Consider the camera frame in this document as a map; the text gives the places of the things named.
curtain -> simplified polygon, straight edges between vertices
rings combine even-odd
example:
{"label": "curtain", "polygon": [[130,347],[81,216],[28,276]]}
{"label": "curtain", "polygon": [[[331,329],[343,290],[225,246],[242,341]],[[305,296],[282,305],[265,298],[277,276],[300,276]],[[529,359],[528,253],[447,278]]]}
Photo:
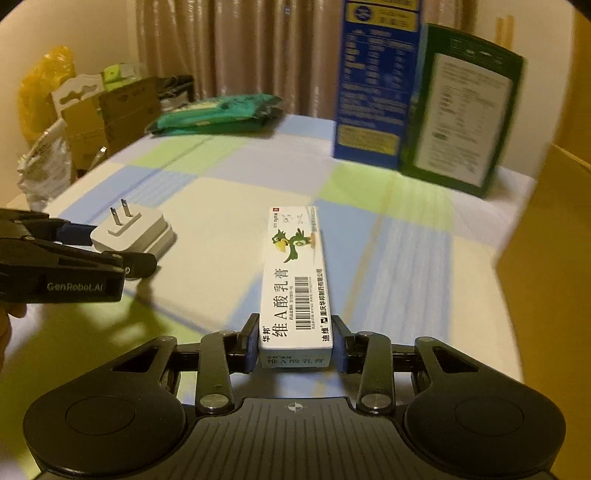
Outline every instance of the curtain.
{"label": "curtain", "polygon": [[[424,17],[462,26],[462,0],[426,0]],[[333,118],[343,0],[137,0],[150,75],[190,74],[198,98],[265,92],[290,113]]]}

green package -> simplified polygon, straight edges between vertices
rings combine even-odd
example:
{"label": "green package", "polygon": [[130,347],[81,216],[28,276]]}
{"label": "green package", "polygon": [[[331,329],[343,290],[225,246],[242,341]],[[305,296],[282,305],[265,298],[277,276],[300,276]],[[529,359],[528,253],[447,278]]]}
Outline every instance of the green package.
{"label": "green package", "polygon": [[515,112],[524,59],[426,24],[403,148],[403,174],[486,196]]}
{"label": "green package", "polygon": [[208,98],[163,113],[146,132],[191,135],[259,131],[282,114],[281,104],[281,98],[266,93]]}

cardboard box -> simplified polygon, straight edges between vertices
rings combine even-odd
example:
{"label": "cardboard box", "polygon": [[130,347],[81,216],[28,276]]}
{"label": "cardboard box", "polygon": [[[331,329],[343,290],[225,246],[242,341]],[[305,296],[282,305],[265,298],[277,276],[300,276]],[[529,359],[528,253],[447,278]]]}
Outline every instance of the cardboard box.
{"label": "cardboard box", "polygon": [[333,156],[398,168],[419,43],[420,0],[346,0]]}
{"label": "cardboard box", "polygon": [[102,147],[107,148],[108,158],[139,140],[160,109],[155,78],[102,92],[65,109],[66,137],[76,169],[87,170]]}
{"label": "cardboard box", "polygon": [[259,318],[264,368],[328,367],[333,337],[316,207],[274,207]]}
{"label": "cardboard box", "polygon": [[522,57],[494,43],[424,25],[402,173],[484,197],[523,65]]}
{"label": "cardboard box", "polygon": [[513,237],[496,265],[526,385],[566,419],[553,466],[589,478],[591,164],[552,145]]}

plastic bag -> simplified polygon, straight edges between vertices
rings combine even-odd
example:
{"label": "plastic bag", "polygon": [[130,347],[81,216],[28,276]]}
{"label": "plastic bag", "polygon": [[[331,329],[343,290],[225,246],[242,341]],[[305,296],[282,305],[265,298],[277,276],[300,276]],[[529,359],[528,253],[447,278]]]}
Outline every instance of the plastic bag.
{"label": "plastic bag", "polygon": [[279,97],[266,93],[208,98],[166,112],[146,127],[154,135],[255,132],[282,113]]}
{"label": "plastic bag", "polygon": [[42,211],[48,202],[66,191],[75,175],[63,118],[39,137],[17,170],[21,175],[18,187],[31,210]]}
{"label": "plastic bag", "polygon": [[18,91],[18,120],[29,146],[57,120],[51,93],[76,76],[68,47],[54,48],[23,78]]}

white power adapter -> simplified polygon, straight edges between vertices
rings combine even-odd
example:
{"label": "white power adapter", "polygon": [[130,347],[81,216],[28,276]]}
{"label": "white power adapter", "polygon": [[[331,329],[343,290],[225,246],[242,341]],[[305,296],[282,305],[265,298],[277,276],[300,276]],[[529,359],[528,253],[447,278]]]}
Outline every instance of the white power adapter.
{"label": "white power adapter", "polygon": [[111,216],[92,231],[90,239],[99,252],[144,252],[160,258],[176,236],[162,212],[122,199],[121,207],[111,207]]}

